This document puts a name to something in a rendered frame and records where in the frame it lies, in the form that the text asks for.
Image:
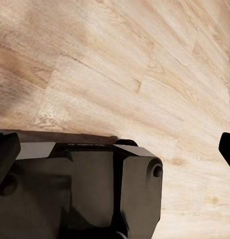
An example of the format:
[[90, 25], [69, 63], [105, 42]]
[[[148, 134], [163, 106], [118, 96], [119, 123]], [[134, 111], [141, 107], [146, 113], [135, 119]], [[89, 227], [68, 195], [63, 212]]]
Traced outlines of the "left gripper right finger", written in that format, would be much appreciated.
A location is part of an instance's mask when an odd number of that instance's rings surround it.
[[223, 132], [219, 144], [219, 151], [230, 166], [230, 133]]

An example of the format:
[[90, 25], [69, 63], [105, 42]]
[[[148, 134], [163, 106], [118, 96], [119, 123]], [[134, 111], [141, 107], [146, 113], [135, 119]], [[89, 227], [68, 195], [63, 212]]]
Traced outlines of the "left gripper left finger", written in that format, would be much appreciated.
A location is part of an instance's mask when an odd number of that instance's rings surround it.
[[21, 151], [16, 132], [0, 136], [0, 184]]

